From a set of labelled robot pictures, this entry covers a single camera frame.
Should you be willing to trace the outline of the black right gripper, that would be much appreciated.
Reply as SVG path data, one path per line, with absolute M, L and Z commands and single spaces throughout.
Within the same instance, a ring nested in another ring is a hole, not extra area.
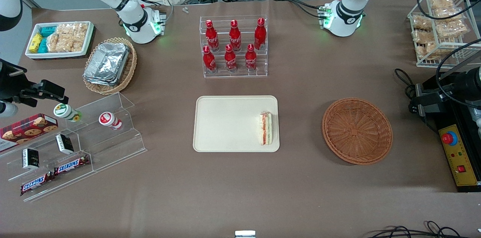
M 36 98 L 51 99 L 62 104 L 68 104 L 69 98 L 65 96 L 65 88 L 48 80 L 39 83 L 30 82 L 25 73 L 26 68 L 16 66 L 5 60 L 0 60 L 0 98 L 7 102 L 15 102 L 24 105 L 37 105 L 37 100 L 25 97 L 24 90 L 29 90 L 32 85 Z

